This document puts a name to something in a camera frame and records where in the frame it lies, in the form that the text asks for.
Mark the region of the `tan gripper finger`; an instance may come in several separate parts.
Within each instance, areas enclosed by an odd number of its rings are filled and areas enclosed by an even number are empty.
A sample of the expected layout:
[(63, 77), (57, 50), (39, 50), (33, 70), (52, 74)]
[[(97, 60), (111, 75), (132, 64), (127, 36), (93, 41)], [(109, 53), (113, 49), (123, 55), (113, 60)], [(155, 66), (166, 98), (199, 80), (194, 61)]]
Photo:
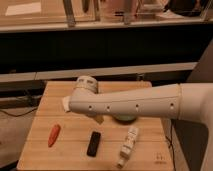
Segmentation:
[(104, 117), (102, 115), (95, 115), (93, 119), (98, 123), (102, 124), (104, 122)]

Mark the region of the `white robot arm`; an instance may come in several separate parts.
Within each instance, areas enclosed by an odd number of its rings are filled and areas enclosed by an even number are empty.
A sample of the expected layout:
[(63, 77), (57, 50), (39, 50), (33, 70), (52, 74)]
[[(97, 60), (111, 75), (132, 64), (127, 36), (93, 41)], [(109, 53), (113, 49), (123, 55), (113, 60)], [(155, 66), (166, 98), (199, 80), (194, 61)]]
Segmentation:
[(200, 171), (213, 171), (213, 83), (182, 83), (112, 93), (99, 93), (98, 81), (81, 76), (69, 99), (72, 112), (133, 115), (197, 122), (208, 129)]

